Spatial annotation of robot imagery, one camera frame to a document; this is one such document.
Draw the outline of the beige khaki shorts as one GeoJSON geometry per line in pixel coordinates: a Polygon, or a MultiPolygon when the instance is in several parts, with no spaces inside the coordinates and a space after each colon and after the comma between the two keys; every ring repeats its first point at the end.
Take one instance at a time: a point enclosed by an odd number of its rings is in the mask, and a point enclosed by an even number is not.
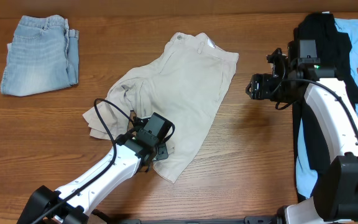
{"type": "Polygon", "coordinates": [[[106,102],[83,114],[90,136],[108,139],[127,131],[131,111],[158,113],[175,125],[168,158],[154,170],[175,183],[195,158],[236,73],[239,55],[211,45],[210,38],[177,32],[153,62],[132,68],[108,91],[106,102]]]}

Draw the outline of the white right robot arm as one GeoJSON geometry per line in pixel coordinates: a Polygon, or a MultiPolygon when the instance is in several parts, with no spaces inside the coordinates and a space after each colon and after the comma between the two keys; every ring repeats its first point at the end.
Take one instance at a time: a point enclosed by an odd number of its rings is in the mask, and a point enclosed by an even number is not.
{"type": "Polygon", "coordinates": [[[276,49],[267,56],[271,74],[255,74],[246,87],[253,100],[290,106],[304,101],[328,145],[330,166],[313,196],[284,209],[284,223],[358,222],[358,117],[334,66],[323,65],[315,47],[299,47],[295,58],[276,49]]]}

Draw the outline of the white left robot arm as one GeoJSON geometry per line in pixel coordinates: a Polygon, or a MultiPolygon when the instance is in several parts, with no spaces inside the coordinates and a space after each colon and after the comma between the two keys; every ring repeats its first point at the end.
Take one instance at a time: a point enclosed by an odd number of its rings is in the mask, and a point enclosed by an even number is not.
{"type": "Polygon", "coordinates": [[[153,113],[136,118],[132,129],[118,135],[108,154],[72,182],[56,190],[39,187],[27,201],[18,224],[87,223],[92,211],[121,183],[141,168],[149,168],[158,156],[167,158],[166,142],[175,125],[153,113]]]}

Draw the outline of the black garment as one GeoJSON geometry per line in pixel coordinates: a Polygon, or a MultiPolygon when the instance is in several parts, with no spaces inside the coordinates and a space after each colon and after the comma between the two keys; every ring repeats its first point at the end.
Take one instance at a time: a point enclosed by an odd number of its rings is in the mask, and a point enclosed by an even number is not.
{"type": "MultiPolygon", "coordinates": [[[[339,77],[346,84],[349,101],[358,117],[358,87],[350,75],[349,53],[351,41],[346,33],[338,32],[332,14],[314,13],[305,17],[294,30],[294,38],[315,40],[317,55],[324,65],[333,65],[339,72],[339,77]]],[[[330,157],[324,136],[321,133],[316,118],[306,103],[295,103],[293,113],[293,143],[295,164],[297,158],[297,139],[300,123],[303,123],[305,142],[309,147],[306,151],[310,168],[323,175],[329,167],[330,157]]]]}

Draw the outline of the light blue shirt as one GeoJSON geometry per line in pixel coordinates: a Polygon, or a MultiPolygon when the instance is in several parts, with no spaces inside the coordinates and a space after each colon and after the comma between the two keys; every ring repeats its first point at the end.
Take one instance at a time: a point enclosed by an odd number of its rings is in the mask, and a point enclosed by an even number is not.
{"type": "MultiPolygon", "coordinates": [[[[335,27],[338,32],[346,33],[351,41],[352,49],[349,53],[350,75],[352,81],[358,87],[358,20],[357,19],[336,19],[335,27]]],[[[296,188],[302,200],[311,197],[314,185],[318,179],[318,172],[310,168],[305,142],[303,123],[300,123],[297,139],[297,158],[295,164],[296,188]]]]}

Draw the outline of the folded light blue jeans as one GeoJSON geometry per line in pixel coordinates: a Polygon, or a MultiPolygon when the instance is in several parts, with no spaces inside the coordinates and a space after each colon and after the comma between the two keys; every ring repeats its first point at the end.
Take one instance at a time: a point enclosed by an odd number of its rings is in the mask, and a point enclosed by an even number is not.
{"type": "Polygon", "coordinates": [[[77,85],[79,37],[62,16],[22,16],[7,44],[1,93],[28,96],[77,85]]]}

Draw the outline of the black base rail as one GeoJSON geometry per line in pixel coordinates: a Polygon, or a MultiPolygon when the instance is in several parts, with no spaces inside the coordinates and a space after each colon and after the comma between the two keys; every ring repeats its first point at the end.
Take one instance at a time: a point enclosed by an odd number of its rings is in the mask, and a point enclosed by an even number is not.
{"type": "Polygon", "coordinates": [[[187,220],[140,220],[123,219],[110,223],[116,224],[283,224],[282,218],[273,215],[246,216],[244,218],[223,218],[223,219],[187,219],[187,220]]]}

